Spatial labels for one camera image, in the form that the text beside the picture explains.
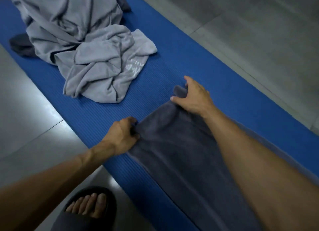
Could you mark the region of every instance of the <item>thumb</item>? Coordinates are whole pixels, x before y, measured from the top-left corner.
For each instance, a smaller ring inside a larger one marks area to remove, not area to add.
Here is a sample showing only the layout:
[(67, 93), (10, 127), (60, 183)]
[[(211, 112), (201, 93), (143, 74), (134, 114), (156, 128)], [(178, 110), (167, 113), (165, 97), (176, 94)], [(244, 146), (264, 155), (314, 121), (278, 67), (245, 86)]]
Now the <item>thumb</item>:
[(183, 103), (185, 101), (184, 98), (179, 98), (179, 97), (171, 97), (171, 101), (181, 107), (183, 107)]

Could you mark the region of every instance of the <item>toe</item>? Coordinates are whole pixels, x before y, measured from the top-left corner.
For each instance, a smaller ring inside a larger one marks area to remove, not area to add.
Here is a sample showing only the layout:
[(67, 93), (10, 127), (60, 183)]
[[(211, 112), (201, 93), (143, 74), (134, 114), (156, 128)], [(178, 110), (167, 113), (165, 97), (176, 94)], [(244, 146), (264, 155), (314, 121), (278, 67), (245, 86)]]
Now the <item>toe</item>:
[(96, 194), (96, 193), (93, 193), (93, 194), (90, 196), (90, 198), (89, 198), (89, 200), (88, 200), (88, 202), (87, 202), (87, 204), (86, 204), (85, 210), (84, 210), (84, 212), (82, 213), (83, 215), (86, 215), (86, 214), (88, 214), (88, 213), (91, 212), (91, 210), (93, 209), (94, 204), (95, 204), (95, 202), (96, 202), (96, 199), (97, 199), (97, 194)]
[(106, 195), (104, 193), (98, 195), (94, 212), (91, 214), (93, 218), (100, 218), (102, 217), (106, 208)]
[(83, 197), (80, 197), (74, 204), (73, 208), (72, 208), (72, 213), (78, 213), (80, 205), (83, 201)]
[(75, 202), (72, 202), (72, 203), (70, 204), (70, 206), (68, 206), (65, 211), (66, 211), (66, 212), (71, 212), (72, 209), (73, 209), (74, 204), (75, 204)]
[(83, 199), (83, 201), (80, 205), (79, 214), (82, 214), (84, 212), (89, 199), (90, 199), (90, 195), (85, 196), (85, 198)]

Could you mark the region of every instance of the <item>fingernail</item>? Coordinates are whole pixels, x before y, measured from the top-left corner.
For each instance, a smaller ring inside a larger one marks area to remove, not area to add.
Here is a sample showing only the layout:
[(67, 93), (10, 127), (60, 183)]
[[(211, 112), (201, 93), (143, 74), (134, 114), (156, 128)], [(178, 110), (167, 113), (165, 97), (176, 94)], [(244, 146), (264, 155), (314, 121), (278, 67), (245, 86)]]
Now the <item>fingernail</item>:
[(100, 195), (98, 195), (98, 200), (97, 200), (97, 202), (99, 203), (99, 204), (103, 204), (104, 202), (105, 202), (105, 195), (102, 195), (102, 194), (100, 194)]

